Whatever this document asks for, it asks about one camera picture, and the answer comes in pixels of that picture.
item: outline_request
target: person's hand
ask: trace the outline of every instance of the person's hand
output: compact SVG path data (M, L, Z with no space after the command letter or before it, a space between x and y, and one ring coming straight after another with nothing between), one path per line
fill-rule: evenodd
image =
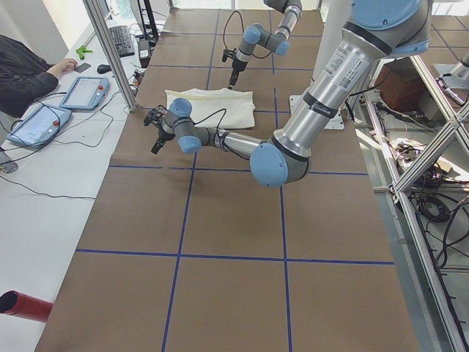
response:
M61 62L49 68L47 72L49 72L51 75L56 76L57 78L60 78L60 76L65 71L74 70L75 67L77 66L78 66L78 63L74 59L63 59Z

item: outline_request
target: table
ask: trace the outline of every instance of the table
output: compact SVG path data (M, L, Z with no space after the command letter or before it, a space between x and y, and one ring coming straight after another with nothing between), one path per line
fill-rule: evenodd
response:
M70 49L67 57L80 62L75 53L86 38L92 33L89 27ZM85 62L92 65L82 76L100 76L96 73L99 64L106 63L97 38L88 44L93 54L86 54ZM136 69L138 56L122 58L122 64L128 77ZM65 92L78 73L67 73L59 80L54 92ZM105 100L110 101L118 87L109 72L103 76L110 79L111 86ZM51 105L59 104L62 96L45 100ZM32 106L27 114L35 109ZM116 147L125 124L128 111L120 94L104 108L110 117L96 114L86 120L92 112L73 113L57 140L61 142L83 142L97 144L104 134L102 142L94 148L80 144L51 143L43 150L18 162L19 170L11 175L1 174L11 181L22 183L36 191L53 195L71 195L75 197L96 197L106 173L109 158ZM15 145L3 143L4 149ZM11 158L21 158L30 151L12 150ZM93 201L82 199L51 199L37 196L32 192L0 180L0 223L2 246L0 248L1 293L17 290L46 301L55 301L60 285L67 271L70 259L84 228L86 219L93 206ZM0 315L0 341L3 351L33 351L44 329L43 323Z

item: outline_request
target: white cloth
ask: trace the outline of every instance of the white cloth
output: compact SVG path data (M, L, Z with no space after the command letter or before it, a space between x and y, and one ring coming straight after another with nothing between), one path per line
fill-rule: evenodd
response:
M200 90L197 88L185 92L166 90L167 107L176 98L185 98L192 104L192 120L197 123L215 111L225 108L226 115L220 128L254 127L252 92L235 92L227 88L220 90ZM208 120L199 123L198 127L216 127L223 112L218 112Z

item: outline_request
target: person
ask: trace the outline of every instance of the person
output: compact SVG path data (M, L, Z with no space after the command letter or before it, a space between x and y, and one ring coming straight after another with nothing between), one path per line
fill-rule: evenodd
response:
M0 111L20 118L37 98L53 91L74 59L50 65L23 43L0 34Z

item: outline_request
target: tablet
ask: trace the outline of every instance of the tablet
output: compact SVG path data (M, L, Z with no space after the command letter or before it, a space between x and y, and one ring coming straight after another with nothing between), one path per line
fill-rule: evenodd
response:
M41 147L57 135L71 115L70 110L43 104L8 133L7 139L22 147Z
M59 106L69 110L95 110L108 89L106 77L77 77Z

